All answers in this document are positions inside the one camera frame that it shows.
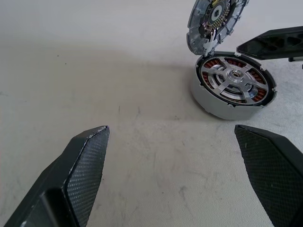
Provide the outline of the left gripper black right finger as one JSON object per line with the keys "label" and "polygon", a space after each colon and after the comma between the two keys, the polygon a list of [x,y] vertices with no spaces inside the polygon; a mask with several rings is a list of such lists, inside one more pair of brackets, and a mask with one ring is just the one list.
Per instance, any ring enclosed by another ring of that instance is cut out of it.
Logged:
{"label": "left gripper black right finger", "polygon": [[303,154],[286,137],[259,128],[234,129],[250,184],[272,224],[303,225]]}

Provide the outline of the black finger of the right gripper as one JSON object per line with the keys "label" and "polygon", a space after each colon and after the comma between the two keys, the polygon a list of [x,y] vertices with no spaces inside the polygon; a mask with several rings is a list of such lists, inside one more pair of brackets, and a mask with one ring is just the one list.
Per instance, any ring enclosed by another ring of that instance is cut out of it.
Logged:
{"label": "black finger of the right gripper", "polygon": [[266,31],[239,45],[237,52],[258,60],[287,58],[303,59],[303,27],[289,27]]}

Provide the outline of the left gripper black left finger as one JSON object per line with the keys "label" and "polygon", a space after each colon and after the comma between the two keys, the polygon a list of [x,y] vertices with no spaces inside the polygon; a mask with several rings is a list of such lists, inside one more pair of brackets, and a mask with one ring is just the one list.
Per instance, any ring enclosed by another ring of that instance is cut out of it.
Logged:
{"label": "left gripper black left finger", "polygon": [[85,227],[102,179],[110,129],[73,137],[37,178],[7,227]]}

